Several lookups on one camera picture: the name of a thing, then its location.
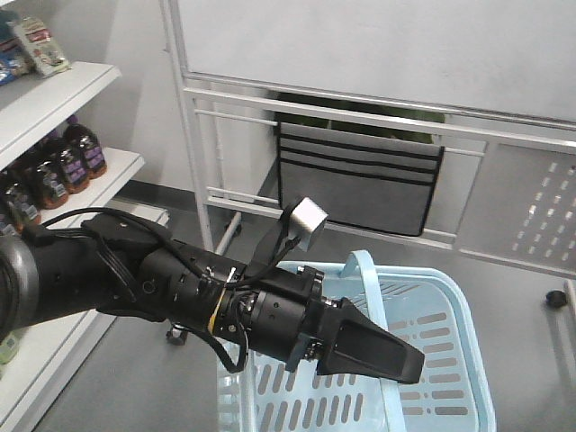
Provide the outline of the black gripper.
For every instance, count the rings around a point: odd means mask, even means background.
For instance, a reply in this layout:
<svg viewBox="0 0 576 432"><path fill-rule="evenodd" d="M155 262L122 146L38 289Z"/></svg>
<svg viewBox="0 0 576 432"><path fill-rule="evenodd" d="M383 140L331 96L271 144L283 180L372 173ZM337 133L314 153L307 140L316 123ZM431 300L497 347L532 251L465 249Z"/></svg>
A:
<svg viewBox="0 0 576 432"><path fill-rule="evenodd" d="M318 375L359 374L418 383L425 356L368 319L349 299L323 295L324 273L305 265L274 268L264 278L223 292L211 333L284 363L294 372L316 360Z"/></svg>

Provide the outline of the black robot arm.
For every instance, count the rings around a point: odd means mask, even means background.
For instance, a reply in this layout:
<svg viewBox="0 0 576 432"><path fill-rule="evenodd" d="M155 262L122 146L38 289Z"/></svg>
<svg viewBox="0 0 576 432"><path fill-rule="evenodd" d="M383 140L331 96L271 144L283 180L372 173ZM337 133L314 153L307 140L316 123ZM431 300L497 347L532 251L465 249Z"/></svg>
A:
<svg viewBox="0 0 576 432"><path fill-rule="evenodd" d="M163 226L112 208L85 211L77 228L56 220L1 239L1 333L95 310L169 321L239 373L257 352L294 371L419 381L424 354L379 327L349 299L327 298L323 273L279 264L322 224L284 215L248 264L175 240Z"/></svg>

